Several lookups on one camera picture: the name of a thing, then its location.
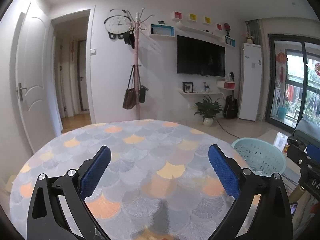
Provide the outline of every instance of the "sliding glass door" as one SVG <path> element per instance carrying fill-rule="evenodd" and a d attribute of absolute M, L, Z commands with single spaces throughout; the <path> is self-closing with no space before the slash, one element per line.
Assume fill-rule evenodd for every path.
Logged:
<path fill-rule="evenodd" d="M 270 87 L 266 121 L 288 132 L 305 119 L 320 126 L 320 41 L 269 35 Z"/>

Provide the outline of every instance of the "tv screen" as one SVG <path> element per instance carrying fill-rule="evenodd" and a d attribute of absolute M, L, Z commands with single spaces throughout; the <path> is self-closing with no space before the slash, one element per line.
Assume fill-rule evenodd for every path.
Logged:
<path fill-rule="evenodd" d="M 178 36 L 177 74 L 225 76 L 225 48 L 206 41 Z"/>

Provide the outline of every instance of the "silver screw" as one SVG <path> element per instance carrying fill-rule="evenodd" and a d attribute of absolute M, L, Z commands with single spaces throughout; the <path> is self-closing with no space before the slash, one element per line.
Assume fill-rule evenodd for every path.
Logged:
<path fill-rule="evenodd" d="M 68 176 L 72 177 L 73 175 L 76 174 L 76 171 L 75 170 L 70 170 L 68 171 Z"/>
<path fill-rule="evenodd" d="M 43 180 L 44 178 L 45 178 L 45 174 L 40 174 L 38 177 L 39 180 Z"/>
<path fill-rule="evenodd" d="M 251 171 L 249 169 L 244 169 L 243 170 L 243 174 L 245 175 L 250 175 L 251 174 Z"/>
<path fill-rule="evenodd" d="M 280 179 L 281 178 L 281 175 L 279 173 L 275 173 L 273 174 L 273 176 L 276 178 L 276 179 Z"/>

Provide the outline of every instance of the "white flower pot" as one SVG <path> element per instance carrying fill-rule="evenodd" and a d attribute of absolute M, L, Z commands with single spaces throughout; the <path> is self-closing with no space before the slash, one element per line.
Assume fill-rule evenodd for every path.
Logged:
<path fill-rule="evenodd" d="M 212 118 L 205 118 L 203 121 L 203 125 L 206 127 L 210 127 L 213 124 L 213 119 Z"/>

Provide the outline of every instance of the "door handle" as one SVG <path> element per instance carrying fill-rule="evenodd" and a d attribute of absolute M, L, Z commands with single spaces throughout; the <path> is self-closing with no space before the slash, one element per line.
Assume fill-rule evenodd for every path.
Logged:
<path fill-rule="evenodd" d="M 27 90 L 27 88 L 23 88 L 22 84 L 19 83 L 19 97 L 20 97 L 20 101 L 23 101 L 23 96 L 22 96 L 22 91 L 23 90 Z"/>

